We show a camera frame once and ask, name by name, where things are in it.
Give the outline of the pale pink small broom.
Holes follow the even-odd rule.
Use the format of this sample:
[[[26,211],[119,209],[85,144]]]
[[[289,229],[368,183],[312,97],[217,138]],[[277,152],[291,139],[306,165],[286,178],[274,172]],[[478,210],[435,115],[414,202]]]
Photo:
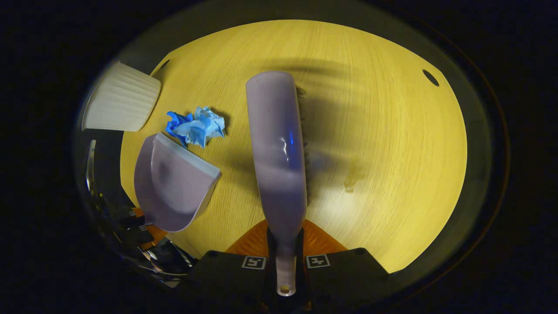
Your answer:
[[[291,74],[268,71],[247,81],[246,94],[258,191],[276,243],[276,292],[290,297],[296,293],[296,243],[307,210],[296,85]]]

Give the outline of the pale pink dustpan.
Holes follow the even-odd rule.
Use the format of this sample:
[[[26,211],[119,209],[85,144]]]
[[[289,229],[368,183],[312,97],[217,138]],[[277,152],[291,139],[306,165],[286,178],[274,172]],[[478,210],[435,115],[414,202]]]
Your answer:
[[[187,228],[207,208],[221,170],[163,133],[145,139],[134,169],[143,220],[167,232]]]

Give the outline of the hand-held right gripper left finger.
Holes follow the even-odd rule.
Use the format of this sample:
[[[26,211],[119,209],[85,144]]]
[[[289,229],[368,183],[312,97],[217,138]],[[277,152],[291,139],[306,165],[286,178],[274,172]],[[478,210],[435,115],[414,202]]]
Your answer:
[[[204,310],[277,310],[277,265],[264,219],[225,252],[206,252],[188,274],[188,292]]]

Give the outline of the white ribbed garbage bin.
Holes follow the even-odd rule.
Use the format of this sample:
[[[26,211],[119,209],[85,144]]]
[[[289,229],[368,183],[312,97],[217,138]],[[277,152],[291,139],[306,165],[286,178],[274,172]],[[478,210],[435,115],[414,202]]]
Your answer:
[[[136,132],[147,123],[161,82],[120,61],[100,77],[85,105],[81,128]]]

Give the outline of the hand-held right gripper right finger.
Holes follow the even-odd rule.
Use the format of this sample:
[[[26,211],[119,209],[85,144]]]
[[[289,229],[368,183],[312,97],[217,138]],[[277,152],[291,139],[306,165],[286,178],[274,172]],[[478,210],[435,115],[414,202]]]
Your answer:
[[[303,222],[303,262],[313,309],[363,309],[388,297],[388,272],[365,248],[347,249]]]

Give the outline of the blue paper trash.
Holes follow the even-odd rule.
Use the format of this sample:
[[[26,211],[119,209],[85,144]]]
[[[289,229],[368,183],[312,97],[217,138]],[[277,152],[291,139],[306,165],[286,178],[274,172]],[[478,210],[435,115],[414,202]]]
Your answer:
[[[179,140],[183,147],[189,144],[204,148],[210,139],[225,137],[225,118],[214,113],[209,107],[197,107],[194,113],[180,115],[173,111],[166,132]]]

